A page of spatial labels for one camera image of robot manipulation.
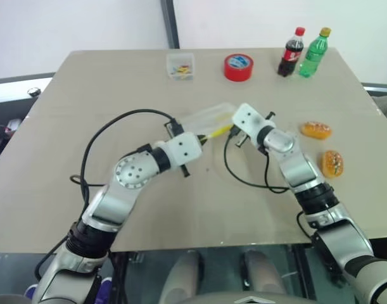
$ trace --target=yellow bottle cap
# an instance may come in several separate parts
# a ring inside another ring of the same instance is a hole
[[[331,29],[329,27],[323,27],[320,31],[320,36],[328,37],[330,36]]]

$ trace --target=tape roll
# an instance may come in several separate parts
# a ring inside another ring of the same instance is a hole
[[[254,61],[244,54],[232,54],[224,60],[224,76],[231,81],[246,81],[251,77]]]

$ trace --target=soda bottle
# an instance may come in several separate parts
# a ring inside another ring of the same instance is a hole
[[[277,69],[279,75],[286,77],[294,72],[296,63],[304,48],[303,39],[301,38],[304,33],[304,27],[297,27],[293,38],[286,43],[285,52],[283,53],[279,68]]]
[[[305,60],[300,65],[299,73],[301,76],[308,78],[317,71],[317,67],[327,51],[327,38],[330,36],[330,32],[330,28],[323,27],[320,31],[320,36],[308,47]]]

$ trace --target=clear plastic box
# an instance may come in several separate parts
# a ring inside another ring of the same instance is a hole
[[[167,55],[168,76],[174,80],[191,80],[194,76],[192,53],[170,53]]]
[[[236,110],[237,107],[233,104],[220,103],[182,117],[178,121],[185,131],[193,132],[196,135],[210,136],[220,129],[232,126],[231,117]]]

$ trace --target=orange bread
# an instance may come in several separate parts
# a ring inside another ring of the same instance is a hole
[[[326,139],[332,133],[328,125],[320,122],[305,122],[301,125],[300,131],[303,135],[317,139]]]
[[[327,178],[340,176],[344,172],[343,157],[337,151],[326,151],[321,158],[320,169]]]

